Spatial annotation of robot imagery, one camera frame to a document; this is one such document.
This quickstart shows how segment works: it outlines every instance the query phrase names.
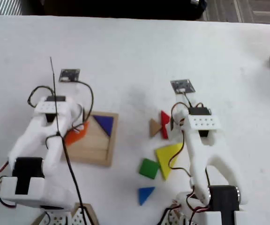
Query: blue triangle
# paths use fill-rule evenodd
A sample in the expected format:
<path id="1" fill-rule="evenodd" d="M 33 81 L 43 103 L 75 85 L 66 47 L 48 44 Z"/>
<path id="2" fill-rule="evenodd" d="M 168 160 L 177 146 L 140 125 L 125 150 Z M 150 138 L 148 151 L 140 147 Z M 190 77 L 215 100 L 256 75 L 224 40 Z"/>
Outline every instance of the blue triangle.
<path id="1" fill-rule="evenodd" d="M 110 137 L 111 132 L 112 132 L 112 126 L 113 126 L 113 117 L 93 115 L 93 118 L 97 121 L 97 123 L 101 126 L 101 128 Z"/>
<path id="2" fill-rule="evenodd" d="M 152 194 L 155 187 L 144 187 L 138 189 L 139 192 L 139 204 L 143 205 L 143 203 L 147 200 L 147 198 Z"/>

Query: yellow triangle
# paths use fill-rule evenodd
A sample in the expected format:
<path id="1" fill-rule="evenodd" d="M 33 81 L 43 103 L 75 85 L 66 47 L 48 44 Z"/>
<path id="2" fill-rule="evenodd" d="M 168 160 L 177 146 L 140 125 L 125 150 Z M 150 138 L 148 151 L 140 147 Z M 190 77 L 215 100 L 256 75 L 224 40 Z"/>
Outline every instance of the yellow triangle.
<path id="1" fill-rule="evenodd" d="M 171 169 L 168 167 L 168 162 L 173 157 L 182 147 L 182 143 L 174 144 L 174 145 L 169 145 L 160 149 L 156 150 L 157 158 L 161 166 L 161 171 L 162 175 L 165 180 L 167 180 L 168 175 L 171 171 Z M 171 166 L 173 166 L 177 160 L 176 156 L 172 161 L 171 161 Z"/>

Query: perforated plate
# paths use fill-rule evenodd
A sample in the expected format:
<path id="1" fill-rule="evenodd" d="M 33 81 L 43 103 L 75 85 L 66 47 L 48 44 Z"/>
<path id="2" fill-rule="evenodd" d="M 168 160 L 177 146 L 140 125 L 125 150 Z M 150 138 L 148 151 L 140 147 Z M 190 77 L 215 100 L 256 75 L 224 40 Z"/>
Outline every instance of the perforated plate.
<path id="1" fill-rule="evenodd" d="M 49 217 L 45 214 L 45 216 L 43 217 L 39 225 L 65 225 L 66 224 L 66 219 L 67 219 L 66 213 L 54 214 L 53 212 L 48 212 L 48 214 L 51 217 L 51 221 L 49 220 Z"/>
<path id="2" fill-rule="evenodd" d="M 57 102 L 57 111 L 59 114 L 66 114 L 68 108 L 67 102 Z M 56 113 L 55 103 L 54 102 L 38 102 L 36 108 L 36 113 Z"/>
<path id="3" fill-rule="evenodd" d="M 86 218 L 86 223 L 88 225 L 93 225 L 91 224 L 87 214 L 86 214 L 86 211 L 84 210 L 84 213 L 85 213 L 85 218 Z M 83 216 L 82 216 L 82 211 L 81 211 L 81 208 L 78 208 L 77 212 L 75 213 L 74 217 L 73 217 L 73 222 L 72 222 L 72 225 L 84 225 L 84 221 L 83 221 Z"/>
<path id="4" fill-rule="evenodd" d="M 188 115 L 190 127 L 195 130 L 217 130 L 220 129 L 220 122 L 217 116 Z"/>
<path id="5" fill-rule="evenodd" d="M 172 210 L 169 215 L 168 213 L 169 211 L 166 213 L 161 225 L 182 225 L 174 210 Z"/>

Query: floor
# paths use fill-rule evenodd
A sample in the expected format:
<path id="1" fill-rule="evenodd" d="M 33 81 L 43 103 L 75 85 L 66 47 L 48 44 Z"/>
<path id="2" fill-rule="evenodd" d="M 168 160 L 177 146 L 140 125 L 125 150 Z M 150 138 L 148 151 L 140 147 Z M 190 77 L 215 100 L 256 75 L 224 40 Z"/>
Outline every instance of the floor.
<path id="1" fill-rule="evenodd" d="M 200 21 L 270 24 L 270 0 L 207 0 Z"/>

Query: wooden tangram board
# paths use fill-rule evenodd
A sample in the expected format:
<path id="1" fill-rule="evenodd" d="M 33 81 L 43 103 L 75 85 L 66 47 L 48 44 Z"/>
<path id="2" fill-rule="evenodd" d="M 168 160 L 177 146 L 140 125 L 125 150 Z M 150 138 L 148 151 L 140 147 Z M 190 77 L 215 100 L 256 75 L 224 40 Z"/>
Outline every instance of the wooden tangram board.
<path id="1" fill-rule="evenodd" d="M 94 116 L 113 117 L 112 131 L 109 136 Z M 67 146 L 69 158 L 75 162 L 111 166 L 118 122 L 117 113 L 92 112 L 88 118 L 86 135 Z"/>

